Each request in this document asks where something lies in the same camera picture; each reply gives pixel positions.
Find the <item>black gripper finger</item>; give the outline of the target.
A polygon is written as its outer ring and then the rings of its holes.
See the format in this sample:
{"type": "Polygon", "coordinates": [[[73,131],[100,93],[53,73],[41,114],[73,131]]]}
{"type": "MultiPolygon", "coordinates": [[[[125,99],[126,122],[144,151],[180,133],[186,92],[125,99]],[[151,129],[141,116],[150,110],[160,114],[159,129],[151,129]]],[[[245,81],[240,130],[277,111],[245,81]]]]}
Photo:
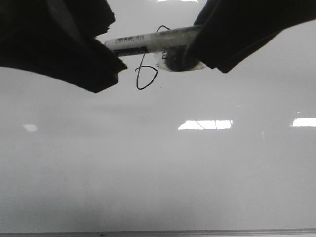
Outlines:
{"type": "Polygon", "coordinates": [[[105,0],[3,0],[0,64],[98,93],[127,68],[97,40],[114,22],[105,0]]]}
{"type": "Polygon", "coordinates": [[[228,73],[283,30],[315,18],[314,0],[208,0],[187,56],[228,73]]]}

